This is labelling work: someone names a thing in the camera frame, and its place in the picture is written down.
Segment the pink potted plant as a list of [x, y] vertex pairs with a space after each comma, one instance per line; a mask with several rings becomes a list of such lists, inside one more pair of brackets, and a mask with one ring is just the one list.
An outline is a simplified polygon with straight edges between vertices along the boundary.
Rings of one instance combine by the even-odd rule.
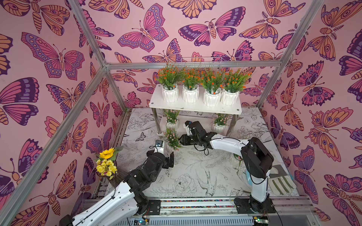
[[223, 134], [226, 126], [228, 125], [228, 120], [228, 114], [217, 113], [212, 126], [213, 132]]
[[166, 117], [166, 128], [177, 130], [179, 110], [164, 109], [164, 116]]
[[173, 150], [179, 150], [182, 146], [179, 141], [179, 137], [174, 128], [167, 128], [165, 132], [165, 137], [168, 142], [168, 146]]

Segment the orange potted plant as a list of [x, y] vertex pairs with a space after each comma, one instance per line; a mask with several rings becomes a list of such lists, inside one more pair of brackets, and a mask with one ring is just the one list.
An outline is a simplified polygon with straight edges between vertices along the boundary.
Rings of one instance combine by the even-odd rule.
[[243, 72], [241, 69], [227, 71], [223, 77], [221, 103], [224, 105], [236, 104], [251, 75], [251, 72]]
[[178, 82], [182, 80], [182, 73], [174, 65], [167, 64], [158, 71], [157, 81], [162, 86], [162, 97], [167, 103], [176, 102], [179, 97]]
[[208, 107], [215, 107], [221, 101], [223, 72], [205, 69], [201, 74], [200, 84], [204, 88], [203, 102]]
[[195, 103], [199, 98], [200, 73], [194, 68], [182, 70], [183, 100], [187, 103]]

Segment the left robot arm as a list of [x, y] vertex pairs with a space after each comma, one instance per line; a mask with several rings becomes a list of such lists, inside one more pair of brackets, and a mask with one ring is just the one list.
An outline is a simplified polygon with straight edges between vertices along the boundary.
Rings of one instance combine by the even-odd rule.
[[144, 213], [149, 205], [143, 191], [157, 180], [162, 169], [174, 166], [174, 153], [150, 152], [144, 164], [130, 171], [124, 180], [103, 199], [75, 216], [66, 215], [61, 226], [112, 226], [135, 214]]

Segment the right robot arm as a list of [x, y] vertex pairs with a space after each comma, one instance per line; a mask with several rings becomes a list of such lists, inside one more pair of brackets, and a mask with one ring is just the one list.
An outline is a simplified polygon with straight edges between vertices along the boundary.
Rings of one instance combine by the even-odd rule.
[[206, 132], [199, 121], [186, 121], [183, 127], [186, 134], [179, 138], [183, 146], [200, 146], [202, 147], [201, 151], [209, 149], [222, 150], [242, 158], [246, 171], [250, 175], [252, 191], [248, 201], [242, 201], [241, 198], [234, 199], [238, 213], [275, 212], [267, 192], [274, 158], [257, 137], [249, 140], [239, 140], [216, 132]]

